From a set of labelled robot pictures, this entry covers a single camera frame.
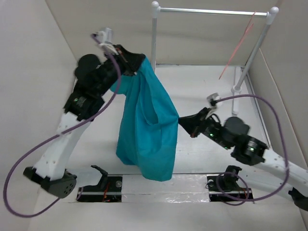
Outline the teal t shirt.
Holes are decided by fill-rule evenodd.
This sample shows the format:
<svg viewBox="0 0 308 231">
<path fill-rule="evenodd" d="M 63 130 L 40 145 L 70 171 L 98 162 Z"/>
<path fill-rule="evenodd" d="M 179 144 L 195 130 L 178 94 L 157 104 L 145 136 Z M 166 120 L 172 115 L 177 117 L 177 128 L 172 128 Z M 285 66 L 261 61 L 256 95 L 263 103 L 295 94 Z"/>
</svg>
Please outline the teal t shirt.
<svg viewBox="0 0 308 231">
<path fill-rule="evenodd" d="M 145 58 L 137 74 L 122 76 L 110 90 L 125 95 L 116 155 L 155 181 L 170 180 L 178 138 L 178 112 Z"/>
</svg>

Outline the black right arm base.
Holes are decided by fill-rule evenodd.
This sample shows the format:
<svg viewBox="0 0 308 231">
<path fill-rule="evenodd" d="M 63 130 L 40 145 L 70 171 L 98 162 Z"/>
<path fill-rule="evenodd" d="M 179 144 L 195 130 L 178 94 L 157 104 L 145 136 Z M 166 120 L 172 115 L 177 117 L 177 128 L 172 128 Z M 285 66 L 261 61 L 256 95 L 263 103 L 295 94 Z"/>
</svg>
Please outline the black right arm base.
<svg viewBox="0 0 308 231">
<path fill-rule="evenodd" d="M 217 182 L 219 183 L 221 189 L 228 194 L 229 196 L 237 197 L 240 199 L 253 199 L 253 194 L 251 188 L 245 188 L 244 186 L 239 186 L 238 177 L 234 174 L 238 174 L 242 169 L 237 166 L 229 165 L 226 168 L 226 172 L 231 174 L 224 175 L 224 173 L 214 173 L 208 174 L 207 183 L 205 188 L 209 192 L 209 201 L 210 202 L 223 202 L 229 204 L 230 202 L 237 201 L 231 198 L 226 197 L 217 187 Z"/>
</svg>

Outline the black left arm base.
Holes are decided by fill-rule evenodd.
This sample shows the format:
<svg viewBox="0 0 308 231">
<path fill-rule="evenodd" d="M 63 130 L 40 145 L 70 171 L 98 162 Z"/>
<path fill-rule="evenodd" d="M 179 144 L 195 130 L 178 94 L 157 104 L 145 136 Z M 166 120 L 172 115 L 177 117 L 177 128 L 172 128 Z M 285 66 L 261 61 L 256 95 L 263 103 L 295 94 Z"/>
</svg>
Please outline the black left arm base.
<svg viewBox="0 0 308 231">
<path fill-rule="evenodd" d="M 85 203 L 120 203 L 122 202 L 122 175 L 109 175 L 105 170 L 92 165 L 91 168 L 101 173 L 100 181 L 94 186 L 79 188 L 76 200 Z"/>
</svg>

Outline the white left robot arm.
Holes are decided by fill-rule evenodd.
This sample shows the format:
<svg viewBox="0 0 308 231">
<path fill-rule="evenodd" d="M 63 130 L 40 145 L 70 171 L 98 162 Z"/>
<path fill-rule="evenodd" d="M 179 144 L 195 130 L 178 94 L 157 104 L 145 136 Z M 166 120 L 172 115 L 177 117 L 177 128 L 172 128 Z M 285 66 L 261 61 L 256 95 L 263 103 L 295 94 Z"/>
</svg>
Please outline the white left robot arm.
<svg viewBox="0 0 308 231">
<path fill-rule="evenodd" d="M 108 173 L 100 167 L 67 169 L 66 165 L 94 115 L 106 105 L 103 95 L 117 81 L 117 75 L 135 76 L 146 58 L 145 54 L 129 52 L 121 45 L 114 49 L 111 55 L 118 70 L 111 59 L 101 62 L 95 54 L 79 59 L 74 70 L 77 82 L 64 105 L 56 138 L 39 161 L 24 170 L 25 177 L 58 198 L 67 197 L 75 187 L 102 191 L 107 186 Z"/>
</svg>

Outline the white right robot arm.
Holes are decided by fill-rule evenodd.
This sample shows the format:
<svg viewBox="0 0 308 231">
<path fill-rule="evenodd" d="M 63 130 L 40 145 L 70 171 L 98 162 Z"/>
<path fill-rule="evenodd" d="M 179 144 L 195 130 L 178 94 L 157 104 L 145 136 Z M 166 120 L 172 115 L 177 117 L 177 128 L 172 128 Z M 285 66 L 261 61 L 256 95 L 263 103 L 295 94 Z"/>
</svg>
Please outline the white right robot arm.
<svg viewBox="0 0 308 231">
<path fill-rule="evenodd" d="M 221 123 L 216 114 L 210 114 L 209 108 L 179 118 L 179 125 L 192 137 L 203 134 L 226 150 L 232 150 L 231 157 L 236 161 L 264 170 L 276 179 L 244 173 L 242 168 L 234 165 L 210 177 L 208 188 L 216 193 L 217 199 L 224 203 L 229 201 L 255 202 L 251 188 L 269 192 L 263 198 L 275 194 L 294 202 L 302 210 L 308 209 L 308 172 L 307 170 L 286 162 L 264 142 L 249 136 L 250 127 L 238 117 L 229 117 Z"/>
</svg>

